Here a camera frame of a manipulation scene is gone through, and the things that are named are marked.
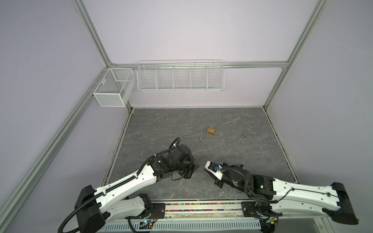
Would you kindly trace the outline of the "brass padlock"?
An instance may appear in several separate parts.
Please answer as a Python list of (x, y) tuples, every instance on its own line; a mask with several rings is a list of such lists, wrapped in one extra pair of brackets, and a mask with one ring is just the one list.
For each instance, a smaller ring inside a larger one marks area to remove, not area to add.
[(206, 133), (204, 134), (203, 132), (200, 134), (200, 141), (201, 142), (206, 142), (207, 138), (209, 135), (214, 135), (215, 134), (215, 129), (214, 128), (207, 128)]

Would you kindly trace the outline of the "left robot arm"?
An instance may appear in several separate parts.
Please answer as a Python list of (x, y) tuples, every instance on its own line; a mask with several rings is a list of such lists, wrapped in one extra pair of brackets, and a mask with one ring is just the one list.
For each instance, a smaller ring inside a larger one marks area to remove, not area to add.
[(180, 141), (177, 137), (167, 150), (151, 155), (138, 170), (120, 180), (96, 189), (91, 185), (83, 188), (74, 210), (57, 231), (62, 233), (73, 217), (76, 217), (78, 223), (78, 227), (72, 230), (74, 233), (95, 233), (106, 223), (120, 218), (148, 217), (153, 209), (148, 195), (139, 194), (132, 199), (130, 195), (172, 177), (175, 172), (182, 179), (189, 179), (199, 168), (190, 148)]

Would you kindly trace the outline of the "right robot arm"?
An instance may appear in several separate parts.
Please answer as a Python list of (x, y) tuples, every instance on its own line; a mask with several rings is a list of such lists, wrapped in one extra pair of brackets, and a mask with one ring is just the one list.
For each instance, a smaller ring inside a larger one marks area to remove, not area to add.
[(243, 165), (207, 162), (205, 169), (215, 180), (244, 194), (257, 203), (261, 215), (310, 213), (328, 216), (332, 221), (346, 225), (359, 223), (344, 184), (334, 182), (329, 186), (310, 186), (286, 182), (274, 177), (254, 175)]

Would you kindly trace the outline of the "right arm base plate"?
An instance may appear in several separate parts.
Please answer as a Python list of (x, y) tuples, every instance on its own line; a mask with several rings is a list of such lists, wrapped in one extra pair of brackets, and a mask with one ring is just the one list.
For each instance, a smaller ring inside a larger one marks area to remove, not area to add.
[(243, 201), (241, 202), (243, 215), (245, 217), (254, 217), (259, 219), (268, 219), (270, 216), (265, 212), (266, 205), (262, 202)]

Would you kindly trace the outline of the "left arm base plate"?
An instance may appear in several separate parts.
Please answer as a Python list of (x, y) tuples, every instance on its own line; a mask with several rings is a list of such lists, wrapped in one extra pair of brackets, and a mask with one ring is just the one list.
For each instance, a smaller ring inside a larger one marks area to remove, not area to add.
[(146, 209), (139, 216), (130, 216), (130, 219), (164, 219), (166, 213), (165, 203), (153, 203), (151, 209)]

